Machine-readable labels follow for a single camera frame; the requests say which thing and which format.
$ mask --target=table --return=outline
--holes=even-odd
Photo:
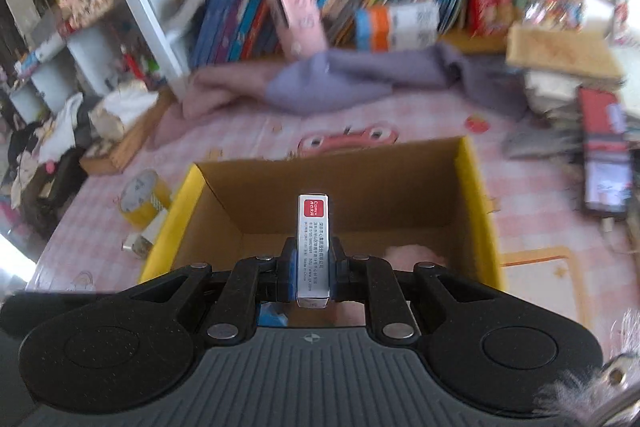
[[[210,154],[222,159],[284,158],[312,132],[341,132],[376,123],[399,130],[399,141],[469,134],[465,120],[484,118],[490,128],[470,134],[481,163],[488,195],[497,198],[492,214],[502,253],[564,245],[577,258],[584,296],[591,311],[591,330],[609,354],[610,332],[628,308],[640,304],[640,290],[631,256],[616,255],[606,246],[597,221],[577,211],[579,190],[558,166],[545,160],[509,161],[501,142],[514,123],[482,110],[455,89],[402,90],[377,102],[348,110],[300,118],[257,105],[220,111],[206,126],[157,151],[142,150],[117,176],[90,177],[53,233],[28,289],[40,291],[119,291],[134,285],[143,262],[121,250],[131,232],[119,214],[117,198],[126,182],[145,168],[155,169],[176,189],[189,165]]]

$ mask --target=pink box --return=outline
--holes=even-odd
[[[309,58],[329,45],[316,0],[267,0],[287,60]]]

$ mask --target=purple cloth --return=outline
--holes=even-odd
[[[405,52],[330,49],[284,68],[269,83],[266,101],[308,115],[371,102],[394,87],[448,89],[458,81],[483,107],[517,119],[527,111],[524,80],[506,69],[504,57],[465,57],[442,42]]]

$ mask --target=tape roll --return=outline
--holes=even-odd
[[[143,230],[161,210],[171,205],[171,190],[153,169],[140,172],[124,187],[119,209],[124,218]]]

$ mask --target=gray ribbed plate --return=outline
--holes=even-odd
[[[209,349],[191,377],[139,409],[80,415],[40,406],[25,427],[551,427],[508,419],[443,391],[409,349],[377,344],[364,328],[258,328],[236,347]]]

